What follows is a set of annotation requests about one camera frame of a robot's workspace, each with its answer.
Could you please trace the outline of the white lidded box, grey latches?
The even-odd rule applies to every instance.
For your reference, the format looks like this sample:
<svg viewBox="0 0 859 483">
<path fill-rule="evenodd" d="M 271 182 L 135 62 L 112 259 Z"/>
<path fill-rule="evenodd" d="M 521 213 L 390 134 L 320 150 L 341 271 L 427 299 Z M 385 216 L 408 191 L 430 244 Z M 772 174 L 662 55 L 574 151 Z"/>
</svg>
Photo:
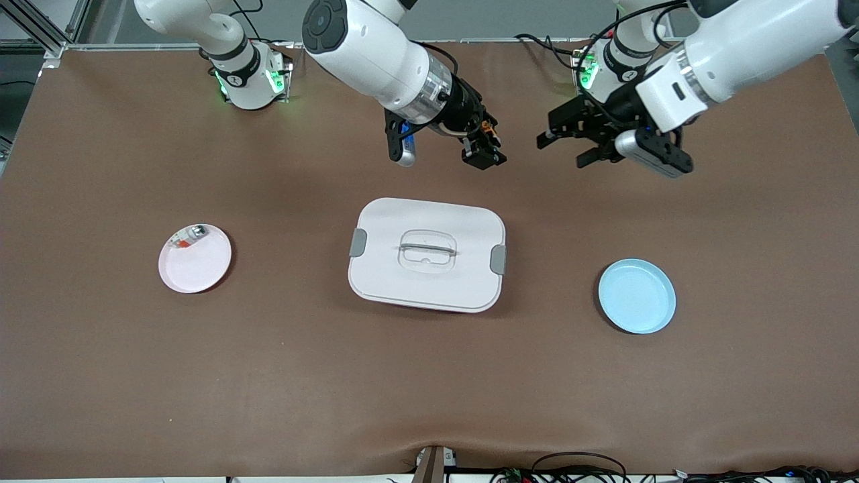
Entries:
<svg viewBox="0 0 859 483">
<path fill-rule="evenodd" d="M 502 293 L 507 230 L 476 206 L 380 198 L 362 208 L 348 281 L 362 299 L 476 314 Z"/>
</svg>

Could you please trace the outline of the light blue round plate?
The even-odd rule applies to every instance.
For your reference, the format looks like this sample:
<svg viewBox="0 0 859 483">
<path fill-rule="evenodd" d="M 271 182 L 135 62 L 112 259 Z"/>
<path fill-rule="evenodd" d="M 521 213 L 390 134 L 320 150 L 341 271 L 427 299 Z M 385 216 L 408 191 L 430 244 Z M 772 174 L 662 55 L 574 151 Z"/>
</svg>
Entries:
<svg viewBox="0 0 859 483">
<path fill-rule="evenodd" d="M 660 332 L 677 309 L 677 294 L 668 275 L 641 259 L 618 260 L 604 269 L 597 298 L 611 324 L 631 334 Z"/>
</svg>

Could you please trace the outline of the pale pink round plate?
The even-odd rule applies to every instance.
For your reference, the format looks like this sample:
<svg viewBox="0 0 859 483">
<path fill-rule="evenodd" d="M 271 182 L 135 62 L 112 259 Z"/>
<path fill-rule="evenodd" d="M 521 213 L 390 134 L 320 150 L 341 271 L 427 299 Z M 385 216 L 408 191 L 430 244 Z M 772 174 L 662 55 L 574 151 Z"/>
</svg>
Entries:
<svg viewBox="0 0 859 483">
<path fill-rule="evenodd" d="M 169 247 L 166 241 L 158 257 L 160 279 L 178 293 L 195 294 L 213 288 L 227 274 L 233 260 L 227 233 L 212 224 L 197 224 L 203 224 L 209 235 L 181 250 Z"/>
</svg>

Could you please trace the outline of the aluminium frame profile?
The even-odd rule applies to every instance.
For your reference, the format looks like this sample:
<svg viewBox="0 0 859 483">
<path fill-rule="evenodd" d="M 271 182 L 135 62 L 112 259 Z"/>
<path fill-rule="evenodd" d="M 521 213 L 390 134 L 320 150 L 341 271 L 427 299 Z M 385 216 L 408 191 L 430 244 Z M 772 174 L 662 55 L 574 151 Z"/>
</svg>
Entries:
<svg viewBox="0 0 859 483">
<path fill-rule="evenodd" d="M 0 0 L 0 50 L 43 49 L 59 58 L 77 43 L 92 0 Z"/>
</svg>

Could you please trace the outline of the metal bracket at table edge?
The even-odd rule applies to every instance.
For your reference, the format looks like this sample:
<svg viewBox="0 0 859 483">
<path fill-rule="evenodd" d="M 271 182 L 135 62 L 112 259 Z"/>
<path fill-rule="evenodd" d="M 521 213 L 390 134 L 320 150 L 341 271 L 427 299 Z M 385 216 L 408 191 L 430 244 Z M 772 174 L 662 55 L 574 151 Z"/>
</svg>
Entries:
<svg viewBox="0 0 859 483">
<path fill-rule="evenodd" d="M 457 467 L 457 457 L 451 447 L 424 447 L 418 453 L 416 462 L 411 483 L 452 483 L 448 470 Z"/>
</svg>

